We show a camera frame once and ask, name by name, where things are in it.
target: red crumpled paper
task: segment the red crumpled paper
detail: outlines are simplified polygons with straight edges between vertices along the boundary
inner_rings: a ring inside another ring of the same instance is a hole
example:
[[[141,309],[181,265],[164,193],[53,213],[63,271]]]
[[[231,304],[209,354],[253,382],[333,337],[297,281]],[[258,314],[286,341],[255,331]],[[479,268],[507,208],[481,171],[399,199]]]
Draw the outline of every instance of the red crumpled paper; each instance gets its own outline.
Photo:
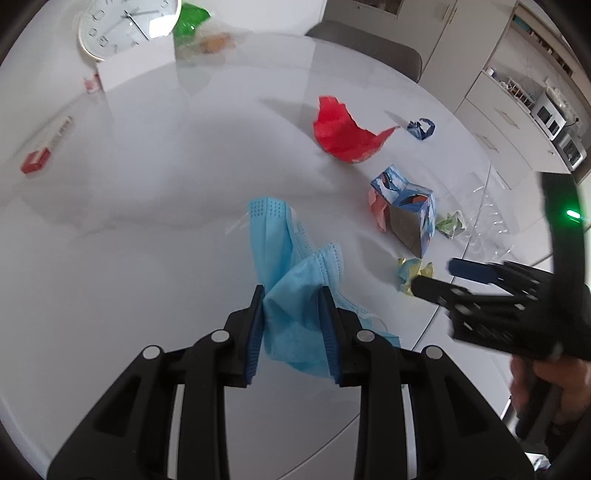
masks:
[[[314,122],[314,136],[325,151],[347,163],[367,160],[382,148],[384,142],[400,127],[389,128],[378,135],[359,128],[344,103],[335,97],[319,98],[320,111]]]

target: yellow crumpled paper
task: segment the yellow crumpled paper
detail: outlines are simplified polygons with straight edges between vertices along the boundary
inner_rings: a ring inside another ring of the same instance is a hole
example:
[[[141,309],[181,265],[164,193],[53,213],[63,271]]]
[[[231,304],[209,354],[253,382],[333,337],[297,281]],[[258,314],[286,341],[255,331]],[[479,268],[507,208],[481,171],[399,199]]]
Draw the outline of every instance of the yellow crumpled paper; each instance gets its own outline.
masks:
[[[398,277],[400,279],[399,291],[413,297],[414,295],[410,289],[410,283],[414,277],[419,275],[433,278],[433,263],[429,262],[425,268],[421,269],[420,258],[412,258],[410,260],[406,260],[405,258],[398,259]]]

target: human hand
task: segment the human hand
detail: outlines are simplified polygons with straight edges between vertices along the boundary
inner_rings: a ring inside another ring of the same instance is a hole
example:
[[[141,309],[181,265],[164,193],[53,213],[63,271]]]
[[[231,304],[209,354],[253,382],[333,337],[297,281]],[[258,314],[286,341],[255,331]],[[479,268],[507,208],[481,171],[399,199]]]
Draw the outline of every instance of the human hand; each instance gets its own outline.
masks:
[[[581,418],[591,405],[591,362],[564,356],[555,362],[535,361],[533,369],[536,376],[564,390],[554,423],[561,425]],[[511,403],[517,413],[530,399],[526,371],[527,364],[522,358],[511,358]]]

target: clock hand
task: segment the clock hand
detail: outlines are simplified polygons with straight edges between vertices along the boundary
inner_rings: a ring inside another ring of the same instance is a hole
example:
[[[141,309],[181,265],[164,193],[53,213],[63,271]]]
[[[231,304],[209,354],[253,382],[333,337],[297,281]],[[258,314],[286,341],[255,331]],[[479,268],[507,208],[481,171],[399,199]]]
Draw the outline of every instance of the clock hand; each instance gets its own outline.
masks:
[[[132,23],[135,25],[135,28],[137,28],[137,29],[139,30],[139,32],[140,32],[140,33],[141,33],[141,34],[144,36],[144,38],[145,38],[146,40],[150,41],[150,39],[149,39],[149,38],[146,36],[146,34],[144,33],[144,31],[143,31],[143,30],[142,30],[142,29],[139,27],[139,25],[136,23],[136,21],[134,20],[134,18],[133,18],[131,15],[129,15],[129,14],[127,13],[127,11],[126,11],[126,10],[123,10],[123,12],[125,12],[125,15],[127,15],[127,18],[128,18],[129,20],[131,20],[131,22],[132,22]]]
[[[139,10],[139,7],[134,8],[134,10],[131,13],[137,12]],[[115,25],[112,25],[110,28],[107,28],[107,30],[105,30],[103,32],[103,35],[107,35],[107,33],[109,33],[111,30],[113,30],[115,27],[121,25],[121,22],[123,22],[123,20],[128,20],[127,17],[124,17],[123,15],[121,15],[121,20],[119,20]]]
[[[147,10],[145,12],[136,12],[136,13],[131,12],[131,15],[133,15],[134,17],[137,17],[138,15],[159,14],[159,13],[160,13],[160,10]]]

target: cabinet handle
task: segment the cabinet handle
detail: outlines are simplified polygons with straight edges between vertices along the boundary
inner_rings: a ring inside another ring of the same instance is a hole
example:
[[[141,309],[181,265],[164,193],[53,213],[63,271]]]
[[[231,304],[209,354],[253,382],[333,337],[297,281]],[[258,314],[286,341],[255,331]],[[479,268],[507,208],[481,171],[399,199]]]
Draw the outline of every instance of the cabinet handle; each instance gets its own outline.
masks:
[[[484,142],[484,144],[486,145],[486,147],[489,150],[494,150],[495,152],[499,153],[499,150],[492,144],[492,142],[490,140],[488,140],[488,137],[485,137],[484,135],[478,135],[478,134],[476,134],[476,136]]]
[[[454,9],[453,9],[453,12],[452,12],[452,16],[451,16],[451,17],[449,17],[449,24],[450,24],[450,25],[452,24],[452,22],[453,22],[453,19],[454,19],[454,18],[456,18],[456,12],[457,12],[457,8],[454,8]]]
[[[499,110],[498,108],[495,108],[495,110],[499,113],[499,115],[501,117],[503,117],[503,119],[505,120],[505,122],[507,122],[510,126],[512,127],[516,127],[517,130],[519,130],[519,125],[517,125],[514,120],[509,116],[509,114],[503,110]]]
[[[451,6],[452,6],[451,4],[449,4],[447,6],[447,8],[445,9],[445,13],[443,14],[443,18],[441,19],[441,21],[444,21],[445,20],[445,18],[447,17],[447,12],[449,12],[449,9],[450,9]]]

